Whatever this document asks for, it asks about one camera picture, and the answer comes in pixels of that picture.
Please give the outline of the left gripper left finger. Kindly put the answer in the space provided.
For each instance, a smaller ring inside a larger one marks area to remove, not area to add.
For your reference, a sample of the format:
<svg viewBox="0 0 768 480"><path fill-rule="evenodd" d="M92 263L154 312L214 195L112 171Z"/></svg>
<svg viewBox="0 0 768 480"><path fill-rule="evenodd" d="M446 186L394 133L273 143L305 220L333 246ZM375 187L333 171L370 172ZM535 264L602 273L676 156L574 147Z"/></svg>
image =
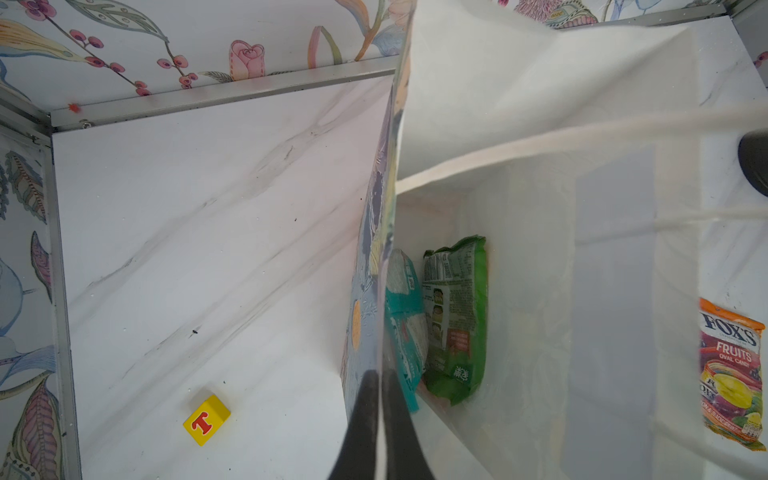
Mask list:
<svg viewBox="0 0 768 480"><path fill-rule="evenodd" d="M373 480L379 414L379 374L363 375L340 453L329 480Z"/></svg>

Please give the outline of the floral paper gift bag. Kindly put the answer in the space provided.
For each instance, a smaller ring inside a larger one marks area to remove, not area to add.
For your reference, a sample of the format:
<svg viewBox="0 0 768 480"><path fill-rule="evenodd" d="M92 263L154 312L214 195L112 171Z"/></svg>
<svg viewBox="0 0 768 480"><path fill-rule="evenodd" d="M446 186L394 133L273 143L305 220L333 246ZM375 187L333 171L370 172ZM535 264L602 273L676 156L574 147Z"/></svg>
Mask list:
<svg viewBox="0 0 768 480"><path fill-rule="evenodd" d="M714 5L561 28L493 1L409 1L363 216L342 382L379 374L389 257L486 238L487 355L410 413L434 479L763 479L703 422L699 300L763 316L767 202L737 147L767 95Z"/></svg>

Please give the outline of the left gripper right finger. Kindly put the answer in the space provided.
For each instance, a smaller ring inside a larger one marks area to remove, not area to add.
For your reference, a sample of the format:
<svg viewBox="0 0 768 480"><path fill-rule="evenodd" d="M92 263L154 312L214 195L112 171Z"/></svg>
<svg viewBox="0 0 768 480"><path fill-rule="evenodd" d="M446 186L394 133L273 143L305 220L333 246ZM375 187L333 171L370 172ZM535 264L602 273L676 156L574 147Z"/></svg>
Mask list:
<svg viewBox="0 0 768 480"><path fill-rule="evenodd" d="M386 444L386 478L389 480L433 480L434 475L420 447L395 370L384 372L382 398Z"/></svg>

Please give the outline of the teal Fox's candy bag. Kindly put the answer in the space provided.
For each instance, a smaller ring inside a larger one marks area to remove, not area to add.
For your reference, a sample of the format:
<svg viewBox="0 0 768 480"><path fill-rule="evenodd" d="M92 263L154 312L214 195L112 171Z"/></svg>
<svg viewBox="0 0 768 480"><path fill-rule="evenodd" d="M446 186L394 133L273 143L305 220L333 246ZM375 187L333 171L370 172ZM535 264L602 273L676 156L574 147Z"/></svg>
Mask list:
<svg viewBox="0 0 768 480"><path fill-rule="evenodd" d="M410 413L419 410L417 390L428 353L428 324L422 288L411 259L400 249L389 257L385 317L396 352L399 383Z"/></svg>

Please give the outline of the orange Fox's fruits candy bag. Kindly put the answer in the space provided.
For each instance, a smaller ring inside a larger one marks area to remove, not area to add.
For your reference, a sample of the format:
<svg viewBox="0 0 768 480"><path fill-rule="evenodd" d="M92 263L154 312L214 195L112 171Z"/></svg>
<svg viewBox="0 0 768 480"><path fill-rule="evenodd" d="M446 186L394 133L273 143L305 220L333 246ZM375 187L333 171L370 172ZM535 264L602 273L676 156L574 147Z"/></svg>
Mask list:
<svg viewBox="0 0 768 480"><path fill-rule="evenodd" d="M764 452L761 341L765 326L699 300L699 386L703 422L714 433Z"/></svg>

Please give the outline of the green snack packet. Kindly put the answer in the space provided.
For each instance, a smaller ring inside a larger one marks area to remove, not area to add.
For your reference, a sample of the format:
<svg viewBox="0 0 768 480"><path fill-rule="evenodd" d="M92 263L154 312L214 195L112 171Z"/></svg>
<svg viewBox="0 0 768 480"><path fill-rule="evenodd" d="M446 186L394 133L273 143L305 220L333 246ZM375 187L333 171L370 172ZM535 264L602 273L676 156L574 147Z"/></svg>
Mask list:
<svg viewBox="0 0 768 480"><path fill-rule="evenodd" d="M487 355L486 238L469 236L423 255L422 297L429 347L427 390L454 406L479 388Z"/></svg>

